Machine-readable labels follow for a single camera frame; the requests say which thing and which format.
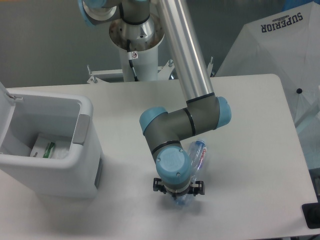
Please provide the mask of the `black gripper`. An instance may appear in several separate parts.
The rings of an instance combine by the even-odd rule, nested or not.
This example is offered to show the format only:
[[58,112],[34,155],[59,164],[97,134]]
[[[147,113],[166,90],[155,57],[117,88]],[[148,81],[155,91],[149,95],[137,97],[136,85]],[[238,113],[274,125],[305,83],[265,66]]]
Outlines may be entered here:
[[204,196],[205,195],[205,183],[202,180],[198,180],[191,185],[185,186],[181,189],[171,189],[165,186],[162,182],[161,178],[155,177],[153,179],[152,189],[154,192],[161,192],[163,194],[170,194],[175,200],[178,197],[182,197],[190,193],[195,197],[197,195]]

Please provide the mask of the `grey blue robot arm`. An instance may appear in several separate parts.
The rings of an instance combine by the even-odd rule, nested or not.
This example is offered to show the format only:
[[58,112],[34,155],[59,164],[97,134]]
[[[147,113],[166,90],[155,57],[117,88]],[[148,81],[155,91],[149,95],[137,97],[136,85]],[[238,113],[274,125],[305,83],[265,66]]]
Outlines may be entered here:
[[148,0],[80,0],[78,7],[89,26],[111,22],[109,32],[118,37],[118,46],[125,50],[136,82],[141,76],[134,54],[149,50],[156,33],[164,32],[186,107],[174,112],[153,107],[140,116],[142,134],[158,173],[153,190],[173,198],[204,195],[203,181],[192,180],[192,163],[181,141],[227,125],[231,108],[225,98],[214,93],[186,2],[155,0],[153,4],[159,28],[155,27]]

